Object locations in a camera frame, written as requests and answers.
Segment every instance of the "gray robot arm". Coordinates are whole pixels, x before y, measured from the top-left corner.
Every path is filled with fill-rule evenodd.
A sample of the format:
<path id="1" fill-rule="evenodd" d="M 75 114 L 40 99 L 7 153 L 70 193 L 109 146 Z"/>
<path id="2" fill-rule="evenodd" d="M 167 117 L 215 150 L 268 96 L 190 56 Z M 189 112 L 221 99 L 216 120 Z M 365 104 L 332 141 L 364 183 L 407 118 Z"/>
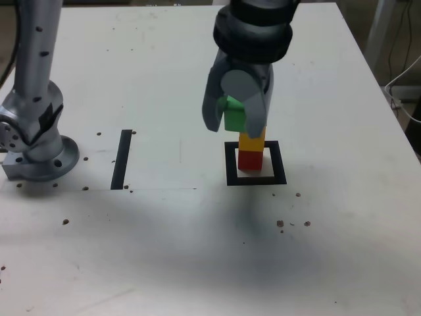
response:
<path id="1" fill-rule="evenodd" d="M 202 106 L 209 130 L 218 131 L 227 109 L 218 100 L 230 96 L 243 105 L 249 137 L 260 137 L 272 95 L 272 63 L 288 50 L 289 24 L 298 4 L 299 0 L 231 0 L 219 11 L 213 34 L 219 52 Z"/>
<path id="2" fill-rule="evenodd" d="M 58 178 L 78 162 L 76 143 L 57 124 L 63 96 L 50 81 L 62 0 L 21 0 L 20 39 L 12 91 L 0 107 L 0 143 L 10 180 Z"/>

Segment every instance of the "toy block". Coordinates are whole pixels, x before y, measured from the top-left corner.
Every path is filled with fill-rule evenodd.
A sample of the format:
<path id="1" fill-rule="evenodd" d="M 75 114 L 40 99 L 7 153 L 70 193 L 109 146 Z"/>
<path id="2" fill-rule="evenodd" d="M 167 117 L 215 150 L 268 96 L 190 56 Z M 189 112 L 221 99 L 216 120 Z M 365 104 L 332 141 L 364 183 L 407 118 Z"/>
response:
<path id="1" fill-rule="evenodd" d="M 262 170 L 263 151 L 238 151 L 239 170 Z"/>
<path id="2" fill-rule="evenodd" d="M 263 129 L 262 135 L 259 138 L 249 138 L 247 133 L 239 133 L 238 150 L 263 151 L 265 134 L 266 128 Z"/>
<path id="3" fill-rule="evenodd" d="M 241 102 L 228 96 L 224 110 L 225 130 L 245 132 L 245 111 Z"/>

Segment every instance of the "black tape marking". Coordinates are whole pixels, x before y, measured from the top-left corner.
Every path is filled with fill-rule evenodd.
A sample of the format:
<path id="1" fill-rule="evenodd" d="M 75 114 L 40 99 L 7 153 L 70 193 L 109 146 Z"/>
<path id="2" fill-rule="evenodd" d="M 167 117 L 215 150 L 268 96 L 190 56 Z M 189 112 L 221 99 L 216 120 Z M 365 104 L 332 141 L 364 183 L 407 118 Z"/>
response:
<path id="1" fill-rule="evenodd" d="M 111 189 L 123 190 L 124 177 L 126 176 L 127 160 L 129 158 L 132 130 L 122 130 L 118 145 L 116 163 L 112 174 Z"/>
<path id="2" fill-rule="evenodd" d="M 264 147 L 269 148 L 270 150 L 270 159 L 272 161 L 274 176 L 239 178 L 237 175 L 237 160 L 235 159 L 235 149 L 238 148 L 238 142 L 225 142 L 227 186 L 272 186 L 275 184 L 287 184 L 278 141 L 266 141 L 264 142 Z"/>

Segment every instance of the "white tabletop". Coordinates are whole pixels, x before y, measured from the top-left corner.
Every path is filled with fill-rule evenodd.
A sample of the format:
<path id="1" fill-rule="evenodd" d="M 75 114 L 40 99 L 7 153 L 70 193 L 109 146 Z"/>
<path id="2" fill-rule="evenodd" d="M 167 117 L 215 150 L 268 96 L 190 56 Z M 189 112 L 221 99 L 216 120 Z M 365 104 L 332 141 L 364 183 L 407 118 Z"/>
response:
<path id="1" fill-rule="evenodd" d="M 218 9 L 63 10 L 81 159 L 57 188 L 0 172 L 0 315 L 421 315 L 420 165 L 336 5 L 297 10 L 266 131 L 288 184 L 255 187 L 227 187 L 237 135 L 201 117 Z"/>

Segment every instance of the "red block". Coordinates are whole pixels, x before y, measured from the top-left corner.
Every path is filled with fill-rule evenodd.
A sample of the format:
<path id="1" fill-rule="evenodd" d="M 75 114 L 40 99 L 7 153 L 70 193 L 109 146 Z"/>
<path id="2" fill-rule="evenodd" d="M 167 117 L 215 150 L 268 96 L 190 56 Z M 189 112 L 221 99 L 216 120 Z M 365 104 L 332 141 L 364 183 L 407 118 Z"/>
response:
<path id="1" fill-rule="evenodd" d="M 238 151 L 239 170 L 262 170 L 263 151 Z"/>

